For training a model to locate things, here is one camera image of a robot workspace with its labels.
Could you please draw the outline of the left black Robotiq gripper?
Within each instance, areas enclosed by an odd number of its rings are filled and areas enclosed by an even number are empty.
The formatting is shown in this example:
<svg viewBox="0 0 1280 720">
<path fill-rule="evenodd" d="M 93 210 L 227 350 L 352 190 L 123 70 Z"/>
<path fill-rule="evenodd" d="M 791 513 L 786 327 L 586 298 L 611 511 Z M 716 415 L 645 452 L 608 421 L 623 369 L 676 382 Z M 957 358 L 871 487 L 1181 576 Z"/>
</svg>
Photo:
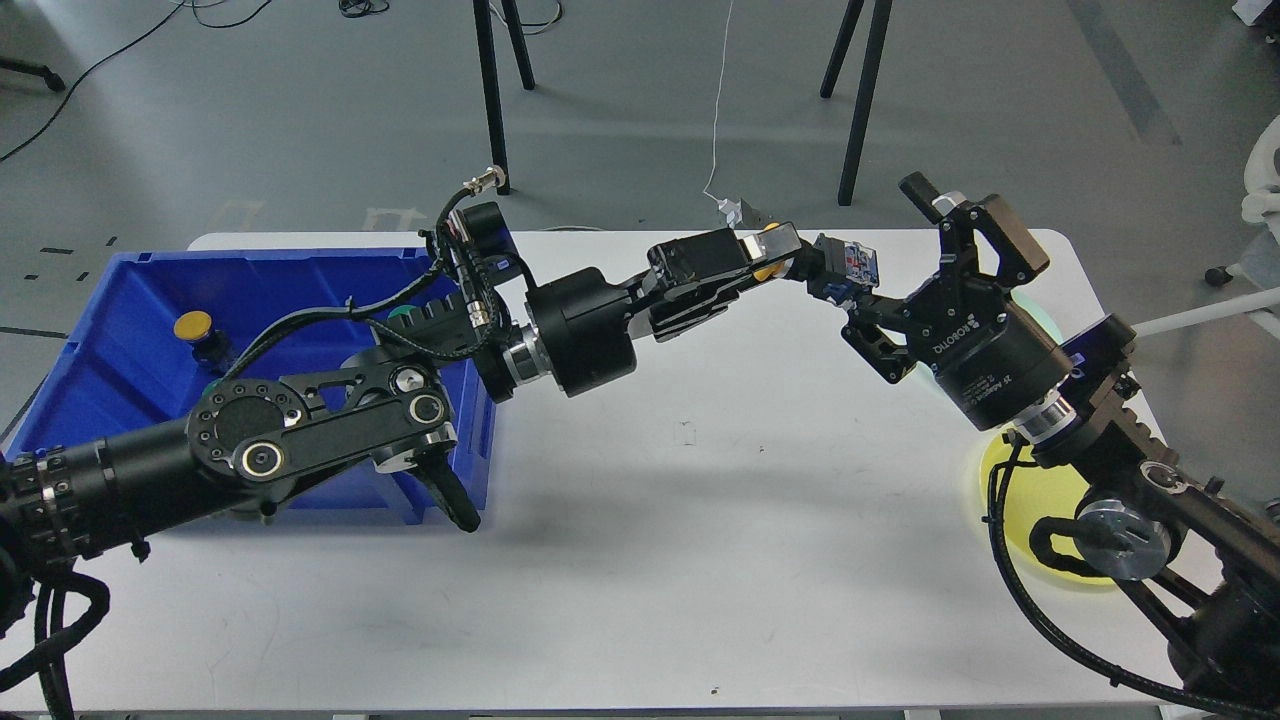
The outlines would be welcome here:
<svg viewBox="0 0 1280 720">
<path fill-rule="evenodd" d="M 650 270 L 612 284 L 596 266 L 561 277 L 526 293 L 530 320 L 550 361 L 550 373 L 576 397 L 635 372 L 628 324 L 640 311 L 640 337 L 666 342 L 724 313 L 741 293 L 764 283 L 754 273 L 803 250 L 792 224 L 737 236 L 719 228 L 649 249 Z"/>
</svg>

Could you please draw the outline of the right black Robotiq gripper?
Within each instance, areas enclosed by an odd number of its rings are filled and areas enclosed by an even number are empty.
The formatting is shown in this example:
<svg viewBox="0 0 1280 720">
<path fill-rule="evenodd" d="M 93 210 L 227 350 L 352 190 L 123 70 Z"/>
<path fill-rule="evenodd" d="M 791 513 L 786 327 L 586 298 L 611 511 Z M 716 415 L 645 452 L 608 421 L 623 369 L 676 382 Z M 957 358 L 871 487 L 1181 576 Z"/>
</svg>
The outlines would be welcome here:
<svg viewBox="0 0 1280 720">
<path fill-rule="evenodd" d="M 938 269 L 906 302 L 874 293 L 845 302 L 849 319 L 840 336 L 890 384 L 901 382 L 916 359 L 929 365 L 977 429 L 1011 421 L 1056 389 L 1071 368 L 1011 296 L 1048 269 L 1050 255 L 997 193 L 974 202 L 940 191 L 920 172 L 904 177 L 899 188 L 938 229 Z M 886 329 L 908 336 L 908 346 Z"/>
</svg>

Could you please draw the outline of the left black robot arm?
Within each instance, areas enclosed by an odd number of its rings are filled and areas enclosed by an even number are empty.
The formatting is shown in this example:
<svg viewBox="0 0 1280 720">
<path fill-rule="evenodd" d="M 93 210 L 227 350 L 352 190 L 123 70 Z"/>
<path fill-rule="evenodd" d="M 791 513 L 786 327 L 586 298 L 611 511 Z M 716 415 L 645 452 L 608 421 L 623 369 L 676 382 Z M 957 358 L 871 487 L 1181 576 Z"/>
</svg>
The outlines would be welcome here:
<svg viewBox="0 0 1280 720">
<path fill-rule="evenodd" d="M 146 560 L 150 536 L 224 511 L 269 518 L 365 460 L 408 473 L 476 530 L 449 464 L 458 441 L 443 368 L 474 363 L 498 402 L 544 375 L 581 395 L 634 372 L 635 340 L 672 340 L 719 315 L 809 250 L 790 224 L 668 241 L 620 284 L 594 266 L 529 283 L 520 324 L 497 288 L 529 265 L 495 204 L 463 206 L 507 184 L 494 165 L 465 181 L 421 231 L 430 263 L 406 287 L 274 320 L 184 416 L 5 457 L 3 628 L 35 607 L 35 639 L 3 667 L 3 688 L 37 676 L 52 716 L 74 717 L 65 657 L 110 609 L 108 585 L 78 560 L 123 544 Z"/>
</svg>

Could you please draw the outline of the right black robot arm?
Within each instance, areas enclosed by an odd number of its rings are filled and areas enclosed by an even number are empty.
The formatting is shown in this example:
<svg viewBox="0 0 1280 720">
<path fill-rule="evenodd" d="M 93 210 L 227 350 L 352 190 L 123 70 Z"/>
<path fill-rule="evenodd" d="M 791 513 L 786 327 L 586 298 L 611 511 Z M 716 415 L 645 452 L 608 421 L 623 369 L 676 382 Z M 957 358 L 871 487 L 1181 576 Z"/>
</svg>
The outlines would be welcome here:
<svg viewBox="0 0 1280 720">
<path fill-rule="evenodd" d="M 925 365 L 978 429 L 1001 428 L 1009 457 L 989 471 L 986 525 L 1015 603 L 1055 648 L 1175 705 L 1226 717 L 1277 716 L 1277 528 L 1196 480 L 1129 407 L 1137 333 L 1115 315 L 1064 343 L 1012 299 L 1050 258 L 997 195 L 978 202 L 922 173 L 902 193 L 940 232 L 937 272 L 905 299 L 864 281 L 844 338 L 886 380 Z M 1052 623 L 1012 566 L 1005 537 L 1016 469 L 1068 466 L 1087 489 L 1069 518 L 1039 518 L 1038 562 L 1111 580 L 1167 642 L 1171 687 L 1101 659 Z"/>
</svg>

